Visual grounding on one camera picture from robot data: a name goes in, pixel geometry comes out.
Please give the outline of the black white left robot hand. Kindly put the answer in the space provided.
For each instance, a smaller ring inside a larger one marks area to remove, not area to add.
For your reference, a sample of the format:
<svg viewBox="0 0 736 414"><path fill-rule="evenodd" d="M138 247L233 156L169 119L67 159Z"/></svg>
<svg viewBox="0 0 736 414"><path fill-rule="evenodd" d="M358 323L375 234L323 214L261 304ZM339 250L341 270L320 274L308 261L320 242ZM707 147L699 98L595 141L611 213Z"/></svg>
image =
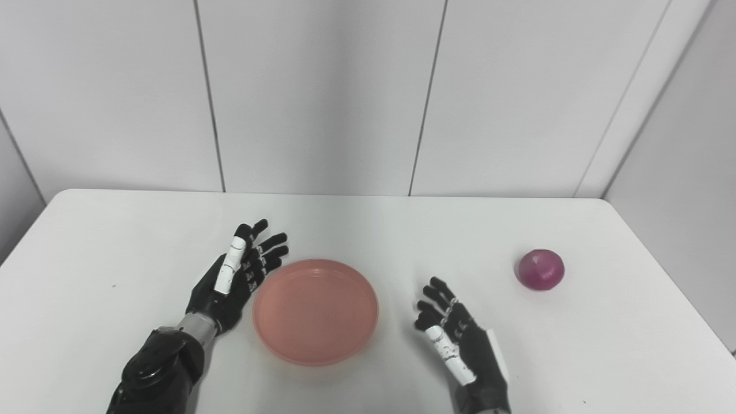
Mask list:
<svg viewBox="0 0 736 414"><path fill-rule="evenodd" d="M237 325L246 303L266 276L282 266L289 252L284 232L258 241L268 226L266 219L255 225L239 225L226 252L192 289L187 315L202 315L213 323L218 335Z"/></svg>

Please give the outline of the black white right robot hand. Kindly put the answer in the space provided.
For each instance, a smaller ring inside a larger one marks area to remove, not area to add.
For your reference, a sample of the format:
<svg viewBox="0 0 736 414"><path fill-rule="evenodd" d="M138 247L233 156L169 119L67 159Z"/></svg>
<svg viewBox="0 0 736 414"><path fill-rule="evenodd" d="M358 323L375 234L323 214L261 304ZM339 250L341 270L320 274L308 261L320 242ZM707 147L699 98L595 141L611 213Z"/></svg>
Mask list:
<svg viewBox="0 0 736 414"><path fill-rule="evenodd" d="M510 413L508 369L499 341L482 328L444 280L433 276L416 303L413 327L431 341L457 383L453 398L460 413Z"/></svg>

